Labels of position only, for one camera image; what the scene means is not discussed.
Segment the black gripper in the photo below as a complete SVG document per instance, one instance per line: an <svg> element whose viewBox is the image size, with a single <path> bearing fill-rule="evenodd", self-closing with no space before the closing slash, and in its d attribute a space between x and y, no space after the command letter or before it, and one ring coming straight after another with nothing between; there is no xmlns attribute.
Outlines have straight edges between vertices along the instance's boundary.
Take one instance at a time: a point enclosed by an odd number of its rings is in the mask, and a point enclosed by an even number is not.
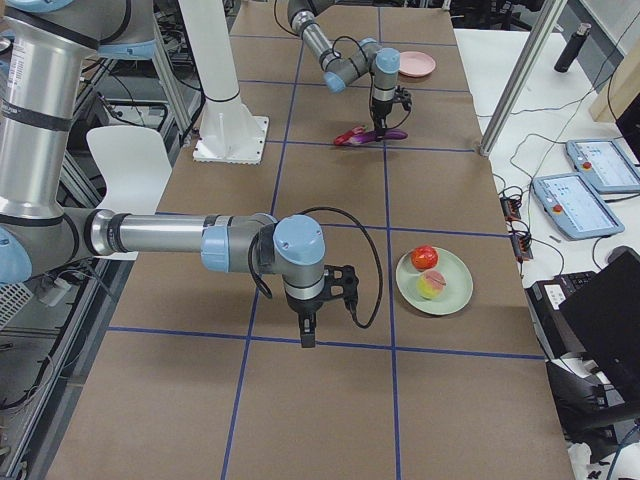
<svg viewBox="0 0 640 480"><path fill-rule="evenodd" d="M357 310L359 279L352 265L326 265L319 282L312 287L294 288L285 284L286 300L296 313L313 313L298 315L300 343L303 348L316 346L316 312L327 302L342 300L350 313Z"/></svg>
<svg viewBox="0 0 640 480"><path fill-rule="evenodd" d="M403 86L396 86L391 89L373 87L370 112L373 117L376 141L385 139L388 129L386 117L392 112L393 106L396 104L400 104L405 112L410 112L412 110L411 92Z"/></svg>

